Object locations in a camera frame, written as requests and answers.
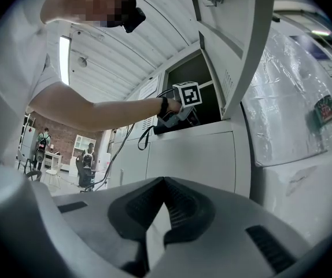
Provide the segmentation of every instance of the plastic wrap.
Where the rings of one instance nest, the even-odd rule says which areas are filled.
[[[332,80],[291,38],[271,29],[258,69],[242,100],[255,164],[273,166],[332,149],[332,120],[319,125],[315,105]]]

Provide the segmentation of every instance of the label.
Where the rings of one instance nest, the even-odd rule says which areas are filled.
[[[320,65],[327,71],[328,75],[332,77],[332,61],[331,60],[321,60],[318,61]]]
[[[141,90],[139,92],[138,100],[143,100],[143,99],[149,97],[151,94],[153,94],[157,90],[158,78],[159,78],[159,75],[157,75],[155,78],[151,79],[150,82],[148,82],[143,88],[141,88]]]
[[[330,95],[326,95],[321,98],[318,102],[316,102],[314,109],[320,122],[320,126],[324,126],[332,120],[332,97]]]

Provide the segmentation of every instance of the white ceiling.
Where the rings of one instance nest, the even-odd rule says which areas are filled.
[[[276,0],[299,9],[308,0]],[[70,86],[98,103],[124,100],[162,63],[198,41],[191,0],[137,0],[147,19],[127,34],[121,27],[71,25]],[[48,54],[58,67],[58,22],[48,25]],[[84,57],[87,67],[78,64]]]

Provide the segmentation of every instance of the vent slot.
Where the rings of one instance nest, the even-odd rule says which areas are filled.
[[[127,127],[122,127],[121,128],[121,137],[125,138],[127,134]]]
[[[225,100],[228,101],[230,92],[232,91],[232,88],[233,88],[233,81],[227,70],[225,70],[224,79],[221,82],[221,86],[222,86]]]
[[[296,262],[294,257],[263,226],[251,226],[246,229],[246,232],[277,274]]]
[[[143,126],[142,126],[142,131],[145,131],[152,125],[152,118],[147,118],[143,120]]]

